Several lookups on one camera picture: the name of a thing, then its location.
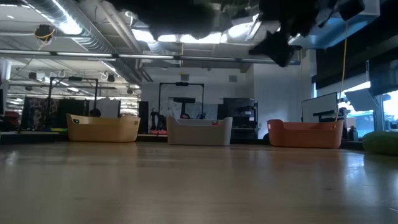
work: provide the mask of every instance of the orange basket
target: orange basket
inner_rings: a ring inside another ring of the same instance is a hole
[[[272,119],[268,122],[271,145],[277,147],[317,147],[338,149],[343,121],[329,123],[293,123]]]

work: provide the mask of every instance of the yellow cable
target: yellow cable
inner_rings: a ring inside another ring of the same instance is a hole
[[[344,77],[346,75],[346,57],[347,57],[347,32],[348,32],[348,21],[346,22],[346,38],[344,41],[344,57],[343,57],[343,77],[341,78],[341,89],[340,89],[340,95],[338,97],[338,103],[341,102],[341,94],[343,92],[343,84],[344,84]],[[335,122],[338,119],[338,111],[339,109],[337,109],[337,114],[336,114],[336,119]]]
[[[53,35],[54,33],[55,33],[55,29],[53,29],[53,31],[51,32],[51,34],[47,34],[47,35],[44,35],[44,36],[37,36],[37,35],[35,35],[35,37],[38,38],[38,39],[44,39],[44,38],[50,37],[50,36]]]

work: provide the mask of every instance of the fluorescent light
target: fluorescent light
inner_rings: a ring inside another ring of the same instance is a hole
[[[205,38],[196,40],[191,35],[182,35],[181,36],[181,43],[186,44],[219,44],[221,40],[221,33],[216,32],[213,34],[208,35]]]
[[[72,56],[72,57],[112,57],[111,54],[99,53],[75,53],[75,52],[57,52],[59,56]]]
[[[74,92],[79,92],[79,90],[78,90],[78,89],[76,89],[76,88],[74,88],[74,87],[68,88],[68,90],[70,90],[70,91],[74,91]]]
[[[261,22],[256,22],[253,24],[253,29],[251,29],[251,32],[249,35],[246,37],[246,40],[251,40],[253,37],[257,34],[257,31],[260,29]]]
[[[0,4],[0,6],[4,6],[4,7],[18,7],[17,5],[14,5],[14,4]]]
[[[64,83],[64,82],[60,82],[62,85],[64,85],[64,86],[69,86],[69,84],[67,84],[67,83]]]
[[[34,50],[0,50],[0,54],[18,54],[18,55],[51,55],[50,52]]]
[[[176,35],[161,35],[158,39],[159,42],[176,42],[177,36]]]
[[[252,22],[247,22],[244,24],[233,26],[228,30],[228,35],[232,38],[241,37],[242,35],[245,35],[250,31],[251,25]]]
[[[57,0],[52,0],[55,5],[63,12],[63,15],[66,16],[67,21],[63,22],[59,25],[59,29],[62,30],[65,34],[77,35],[83,32],[83,29],[76,23],[76,21],[68,14],[68,12],[58,3]]]
[[[293,42],[295,42],[298,38],[300,38],[301,37],[301,35],[300,34],[297,34],[295,37],[292,37],[292,38],[290,38],[290,40],[289,40],[289,44],[292,44]]]
[[[228,42],[228,36],[226,34],[223,34],[221,36],[220,43],[227,43],[227,42]]]
[[[162,60],[173,60],[174,56],[170,55],[119,55],[121,58],[139,58],[139,59],[162,59]]]
[[[137,29],[132,29],[132,33],[134,34],[135,38],[139,41],[144,41],[144,42],[155,42],[154,37],[150,32],[148,31],[143,31],[143,30],[137,30]]]
[[[105,66],[107,66],[112,72],[116,72],[116,69],[112,66],[112,65],[109,65],[108,63],[106,63],[106,62],[103,62],[103,61],[101,61]]]

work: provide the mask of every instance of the plastic tub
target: plastic tub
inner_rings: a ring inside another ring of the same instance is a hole
[[[67,114],[71,141],[133,142],[137,139],[140,118],[94,118]]]
[[[167,140],[169,144],[196,146],[229,146],[232,118],[218,123],[212,120],[175,119],[167,117]]]
[[[337,149],[341,145],[343,121],[291,123],[273,119],[267,123],[269,140],[273,146]]]

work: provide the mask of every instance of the pipe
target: pipe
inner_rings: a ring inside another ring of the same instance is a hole
[[[89,53],[83,54],[79,52],[51,52],[38,50],[8,50],[0,49],[0,54],[3,55],[37,55],[41,57],[82,57],[82,58],[135,58],[135,59],[151,59],[151,60],[191,60],[191,61],[206,61],[206,62],[233,62],[233,63],[260,63],[275,65],[271,59],[259,58],[231,58],[231,57],[206,57],[206,56],[189,56],[189,55],[144,55],[144,54],[102,54]],[[289,65],[300,65],[301,61],[293,60]]]
[[[115,10],[114,6],[107,2],[106,8],[112,14],[112,16],[116,19],[116,21],[118,22],[119,26],[122,28],[124,33],[129,37],[129,40],[132,42],[132,44],[134,46],[136,46],[138,52],[142,53],[142,49],[141,49],[137,39],[135,38],[134,34],[132,33],[131,28],[129,29],[125,25],[124,21],[120,18],[119,13]]]
[[[116,49],[105,39],[74,0],[22,0],[32,9],[49,20],[56,28],[65,32],[66,24],[72,22],[74,28],[81,28],[80,35],[88,38],[75,38],[76,43],[89,52],[115,53]],[[142,78],[120,58],[109,62],[118,73],[129,83],[139,83]]]

